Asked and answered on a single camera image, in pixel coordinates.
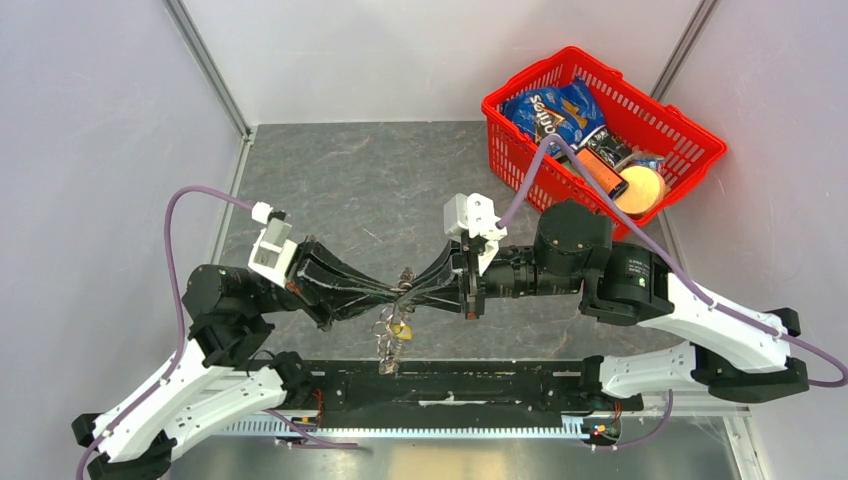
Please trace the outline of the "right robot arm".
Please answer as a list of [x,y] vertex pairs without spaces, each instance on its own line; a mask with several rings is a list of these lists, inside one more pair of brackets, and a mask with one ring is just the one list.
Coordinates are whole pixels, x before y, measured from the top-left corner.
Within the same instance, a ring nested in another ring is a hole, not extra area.
[[747,309],[723,298],[701,300],[698,287],[654,250],[619,242],[611,220],[572,200],[548,207],[529,246],[500,247],[450,223],[440,260],[400,297],[476,319],[492,299],[579,296],[579,311],[605,324],[664,331],[679,343],[654,352],[584,362],[579,400],[601,409],[649,391],[704,391],[757,404],[810,388],[806,364],[790,353],[797,313]]

